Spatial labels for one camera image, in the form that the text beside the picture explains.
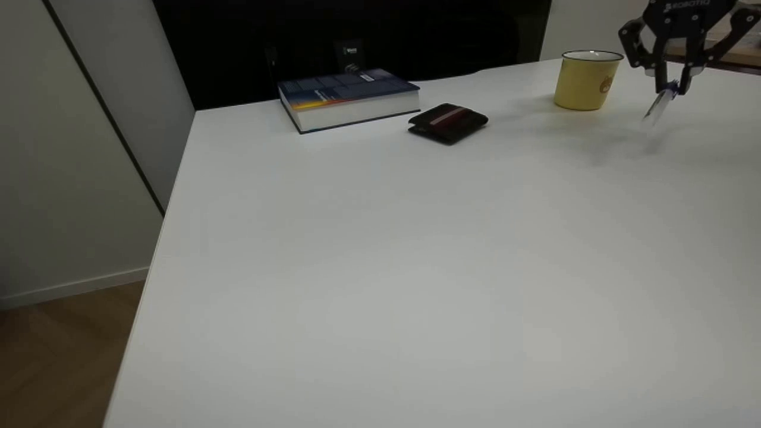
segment blue book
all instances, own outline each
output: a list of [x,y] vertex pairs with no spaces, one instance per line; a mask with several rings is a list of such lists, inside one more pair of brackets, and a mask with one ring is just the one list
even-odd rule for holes
[[279,83],[282,103],[299,134],[418,111],[418,86],[386,68]]

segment paper cup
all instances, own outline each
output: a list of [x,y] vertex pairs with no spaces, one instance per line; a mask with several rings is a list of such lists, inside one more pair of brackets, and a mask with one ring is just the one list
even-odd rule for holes
[[598,111],[615,83],[623,54],[607,51],[575,51],[563,54],[554,105],[578,111]]

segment wooden floor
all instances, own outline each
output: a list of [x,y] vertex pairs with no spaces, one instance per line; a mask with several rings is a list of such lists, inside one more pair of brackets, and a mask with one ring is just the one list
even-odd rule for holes
[[0,428],[102,426],[140,290],[0,312]]

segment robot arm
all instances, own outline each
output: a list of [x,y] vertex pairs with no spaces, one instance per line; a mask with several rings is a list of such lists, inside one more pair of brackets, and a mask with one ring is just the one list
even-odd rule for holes
[[[706,34],[725,17],[732,15],[732,32],[706,47]],[[657,93],[673,91],[685,95],[693,78],[706,65],[716,65],[749,29],[761,19],[758,7],[738,4],[738,0],[650,0],[641,19],[628,22],[619,36],[625,58],[634,66],[644,66],[657,78]],[[644,26],[657,36],[654,47],[643,44]],[[669,80],[667,44],[685,39],[685,68],[681,80]]]

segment wallet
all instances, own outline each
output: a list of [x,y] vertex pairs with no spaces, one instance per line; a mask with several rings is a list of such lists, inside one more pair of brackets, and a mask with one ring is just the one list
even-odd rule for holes
[[477,134],[478,128],[484,128],[491,120],[459,107],[459,105],[439,105],[423,114],[416,114],[410,120],[411,128],[410,134],[445,142],[445,145],[455,145],[462,139]]

